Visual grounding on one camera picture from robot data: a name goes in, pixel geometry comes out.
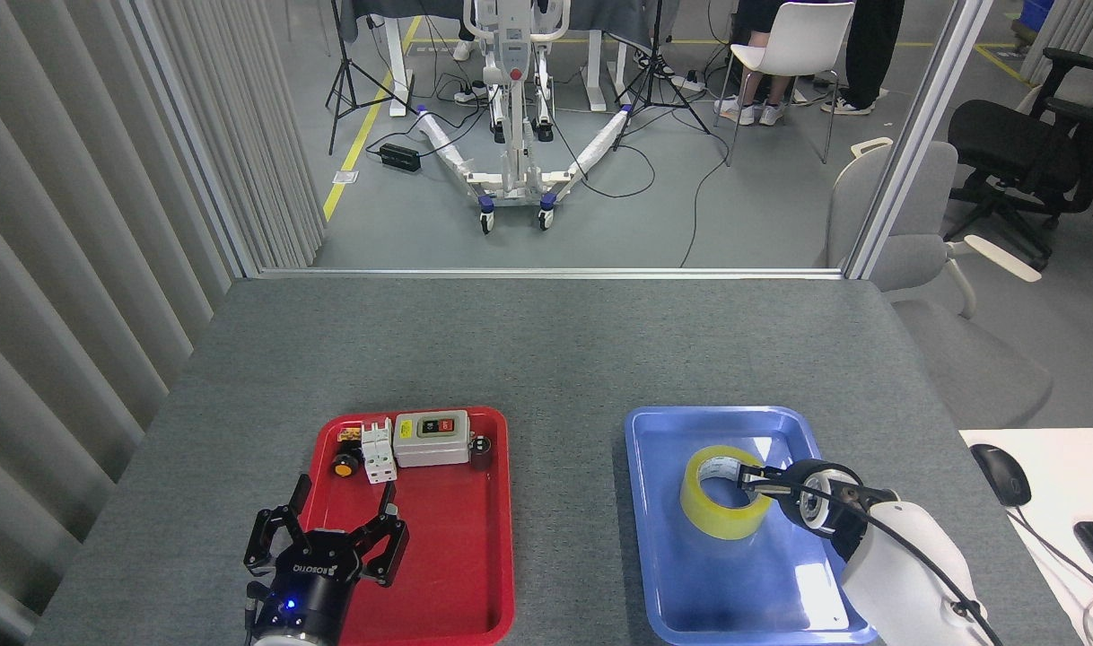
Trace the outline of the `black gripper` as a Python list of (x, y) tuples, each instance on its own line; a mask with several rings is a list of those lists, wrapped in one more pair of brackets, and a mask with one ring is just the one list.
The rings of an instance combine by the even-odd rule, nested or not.
[[(796, 461), (784, 470), (779, 467), (739, 466), (739, 488), (753, 493), (784, 493), (786, 485), (802, 485), (808, 478), (808, 462)], [(777, 495), (783, 515), (797, 527), (806, 527), (800, 512), (801, 490), (790, 488), (788, 493)]]
[(304, 532), (299, 514), (312, 491), (306, 474), (299, 474), (286, 504), (257, 512), (243, 557), (251, 576), (270, 572), (277, 530), (285, 528), (293, 547), (277, 556), (270, 585), (250, 583), (252, 639), (337, 641), (357, 576), (383, 588), (393, 584), (410, 538), (393, 504), (397, 490), (387, 484), (377, 515), (354, 529), (353, 543), (338, 530)]

